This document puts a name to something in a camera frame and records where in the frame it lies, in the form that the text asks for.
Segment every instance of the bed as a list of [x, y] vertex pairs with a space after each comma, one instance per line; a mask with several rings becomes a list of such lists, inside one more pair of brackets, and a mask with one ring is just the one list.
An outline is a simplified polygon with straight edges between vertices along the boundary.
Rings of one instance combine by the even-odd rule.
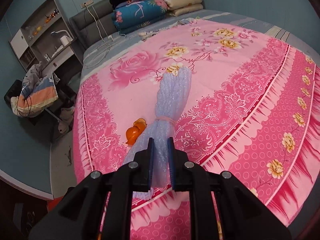
[[[290, 225], [320, 170], [320, 56], [288, 31], [228, 12], [201, 10], [120, 36], [108, 0], [95, 11], [104, 41], [86, 12], [70, 19], [87, 49], [73, 129], [78, 182], [119, 168], [126, 129], [153, 122], [161, 76], [185, 65], [192, 86], [176, 148], [208, 171], [231, 171]], [[189, 225], [188, 194], [170, 185], [132, 201], [132, 239], [189, 239]]]

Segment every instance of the crumpled blanket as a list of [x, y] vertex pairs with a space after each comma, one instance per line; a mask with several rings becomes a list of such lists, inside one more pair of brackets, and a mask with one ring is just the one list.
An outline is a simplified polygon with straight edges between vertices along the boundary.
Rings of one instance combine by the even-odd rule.
[[59, 78], [52, 73], [41, 78], [41, 62], [33, 65], [22, 81], [22, 90], [18, 97], [11, 98], [11, 108], [15, 115], [35, 117], [58, 99], [55, 84]]

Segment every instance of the black cable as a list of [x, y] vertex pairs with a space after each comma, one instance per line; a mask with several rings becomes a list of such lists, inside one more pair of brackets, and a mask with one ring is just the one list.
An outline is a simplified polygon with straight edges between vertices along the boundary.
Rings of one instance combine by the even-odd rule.
[[85, 35], [85, 39], [86, 39], [87, 36], [88, 36], [88, 30], [87, 30], [87, 22], [86, 22], [86, 20], [85, 20], [85, 10], [86, 10], [86, 8], [85, 8], [84, 11], [83, 11], [83, 17], [84, 17], [85, 31], [87, 32], [87, 34]]
[[[24, 92], [23, 92], [23, 88], [21, 90], [21, 93], [23, 94], [23, 97], [25, 98], [25, 95], [24, 95]], [[27, 98], [25, 98], [26, 102], [27, 102], [27, 105], [28, 105], [28, 111], [29, 113], [27, 115], [24, 115], [24, 114], [21, 114], [21, 112], [18, 110], [18, 100], [16, 102], [16, 109], [17, 109], [17, 112], [22, 116], [22, 117], [29, 117], [30, 116], [30, 113], [31, 113], [31, 108], [32, 108], [32, 102], [31, 102], [31, 97], [30, 95], [28, 96]]]

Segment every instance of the yellow flower print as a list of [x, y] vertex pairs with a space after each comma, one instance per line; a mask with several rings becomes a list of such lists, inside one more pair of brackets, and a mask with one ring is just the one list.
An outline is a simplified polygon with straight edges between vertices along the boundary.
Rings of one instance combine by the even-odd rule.
[[274, 179], [280, 179], [283, 176], [283, 165], [277, 159], [267, 164], [268, 173], [272, 175]]
[[304, 119], [303, 119], [303, 116], [299, 113], [295, 113], [293, 116], [294, 118], [294, 121], [301, 127], [304, 127], [305, 126], [305, 122], [304, 122]]
[[306, 56], [306, 61], [307, 61], [308, 63], [310, 63], [310, 64], [314, 64], [314, 63], [315, 63], [315, 62], [312, 60], [312, 58], [309, 57], [309, 56]]
[[292, 137], [291, 133], [284, 133], [282, 138], [282, 144], [287, 149], [289, 153], [291, 153], [292, 150], [294, 150], [294, 146], [296, 143], [294, 142], [294, 139]]
[[218, 225], [218, 233], [219, 233], [219, 239], [221, 240], [222, 237], [222, 227], [221, 227], [221, 222], [217, 220], [217, 225]]
[[230, 31], [228, 29], [219, 29], [213, 33], [214, 36], [223, 36], [226, 39], [233, 38], [234, 34], [235, 33], [233, 31]]
[[186, 47], [173, 47], [172, 49], [168, 49], [165, 56], [171, 57], [171, 58], [178, 58], [182, 54], [189, 53], [188, 48]]
[[310, 85], [310, 79], [308, 78], [308, 76], [303, 75], [302, 76], [302, 81], [305, 82], [306, 85]]
[[305, 71], [307, 72], [307, 74], [309, 74], [309, 75], [312, 74], [312, 69], [311, 69], [311, 68], [305, 67], [304, 69], [305, 69]]
[[256, 196], [258, 197], [258, 192], [257, 190], [253, 187], [252, 189], [250, 189], [250, 191]]
[[219, 43], [222, 46], [228, 47], [230, 49], [240, 49], [241, 48], [240, 43], [237, 41], [233, 41], [233, 40], [222, 39], [222, 40], [219, 40]]
[[307, 105], [306, 105], [305, 101], [303, 100], [303, 98], [298, 97], [298, 104], [299, 104], [299, 106], [302, 107], [303, 110], [307, 109]]
[[172, 73], [175, 76], [178, 76], [179, 68], [183, 67], [182, 63], [172, 63], [170, 67], [167, 68], [167, 73]]
[[202, 33], [199, 33], [199, 32], [191, 33], [192, 37], [201, 36], [201, 35], [202, 35]]
[[301, 88], [301, 91], [307, 96], [307, 97], [311, 97], [309, 91], [306, 88]]

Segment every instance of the white cabinet door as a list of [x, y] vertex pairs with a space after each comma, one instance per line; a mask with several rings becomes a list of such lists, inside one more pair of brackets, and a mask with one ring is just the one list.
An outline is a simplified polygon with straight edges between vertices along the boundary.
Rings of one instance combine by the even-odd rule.
[[21, 58], [22, 54], [28, 48], [28, 43], [24, 39], [21, 30], [18, 30], [17, 34], [13, 37], [12, 41], [10, 42], [14, 52], [17, 54], [18, 58]]

